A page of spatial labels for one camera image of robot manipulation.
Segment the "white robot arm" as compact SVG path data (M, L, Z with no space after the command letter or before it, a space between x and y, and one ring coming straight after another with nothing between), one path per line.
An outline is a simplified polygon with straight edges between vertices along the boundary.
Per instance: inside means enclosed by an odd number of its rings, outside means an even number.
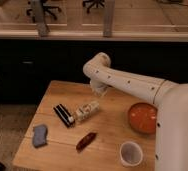
M157 107L155 171L188 171L188 83L119 71L100 52L83 66L94 92L109 86Z

